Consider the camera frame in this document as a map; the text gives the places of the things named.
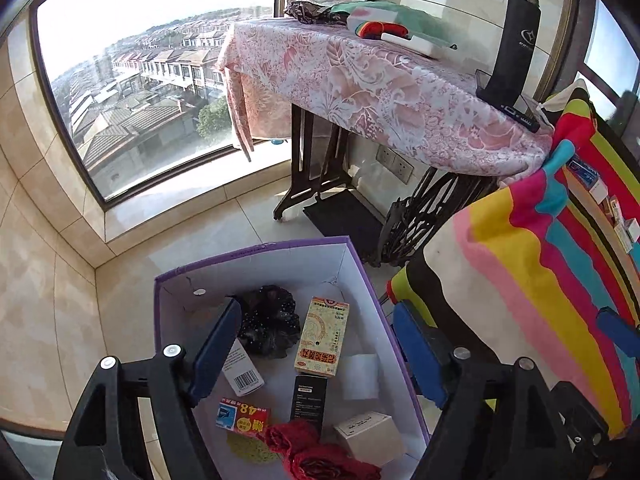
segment black floor mat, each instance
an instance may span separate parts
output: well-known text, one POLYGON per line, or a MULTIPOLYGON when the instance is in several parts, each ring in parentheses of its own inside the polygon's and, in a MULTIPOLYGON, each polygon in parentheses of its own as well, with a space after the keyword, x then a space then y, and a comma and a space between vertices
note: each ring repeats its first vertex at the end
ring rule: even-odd
POLYGON ((360 259, 375 252, 382 224, 348 190, 316 201, 302 211, 324 236, 350 236, 360 259))

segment black product box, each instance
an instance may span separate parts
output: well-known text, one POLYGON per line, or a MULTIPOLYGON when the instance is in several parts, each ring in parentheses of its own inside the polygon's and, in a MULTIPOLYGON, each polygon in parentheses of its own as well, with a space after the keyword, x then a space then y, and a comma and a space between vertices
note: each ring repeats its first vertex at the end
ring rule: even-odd
POLYGON ((316 427, 318 434, 322 433, 326 382, 326 377, 306 374, 296 376, 289 420, 303 418, 316 427))

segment city view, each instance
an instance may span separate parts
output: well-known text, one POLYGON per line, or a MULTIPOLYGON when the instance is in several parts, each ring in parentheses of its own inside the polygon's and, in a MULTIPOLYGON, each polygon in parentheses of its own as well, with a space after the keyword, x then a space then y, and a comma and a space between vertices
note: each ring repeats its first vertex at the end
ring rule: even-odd
POLYGON ((223 9, 151 27, 51 81, 105 198, 233 143, 223 75, 212 67, 231 23, 272 15, 273 7, 223 9))
POLYGON ((233 22, 273 16, 273 0, 111 1, 38 9, 60 117, 105 200, 233 145, 223 73, 213 67, 233 22))

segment barcode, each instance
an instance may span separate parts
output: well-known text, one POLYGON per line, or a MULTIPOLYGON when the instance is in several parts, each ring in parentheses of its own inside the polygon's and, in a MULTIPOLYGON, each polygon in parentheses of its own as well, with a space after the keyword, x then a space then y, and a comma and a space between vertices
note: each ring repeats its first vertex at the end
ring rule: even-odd
POLYGON ((247 388, 248 386, 253 386, 254 384, 257 384, 259 382, 258 377, 255 376, 253 370, 249 370, 242 375, 238 375, 238 377, 236 377, 234 381, 238 385, 238 388, 241 390, 243 388, 247 388))

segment metal screw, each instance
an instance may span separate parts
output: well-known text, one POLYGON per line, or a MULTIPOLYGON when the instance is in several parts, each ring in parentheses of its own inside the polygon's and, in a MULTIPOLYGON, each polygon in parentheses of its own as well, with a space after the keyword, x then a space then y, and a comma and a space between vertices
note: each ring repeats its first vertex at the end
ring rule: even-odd
POLYGON ((115 357, 105 357, 102 361, 100 361, 100 368, 103 368, 104 370, 108 370, 109 368, 113 368, 116 364, 116 358, 115 357))
POLYGON ((181 351, 180 345, 169 345, 164 347, 162 353, 167 357, 176 357, 181 351))
POLYGON ((518 359, 518 366, 523 370, 533 370, 536 364, 528 357, 523 357, 522 359, 518 359))
POLYGON ((453 351, 453 357, 464 361, 465 359, 469 359, 471 357, 471 352, 463 346, 459 346, 453 351))

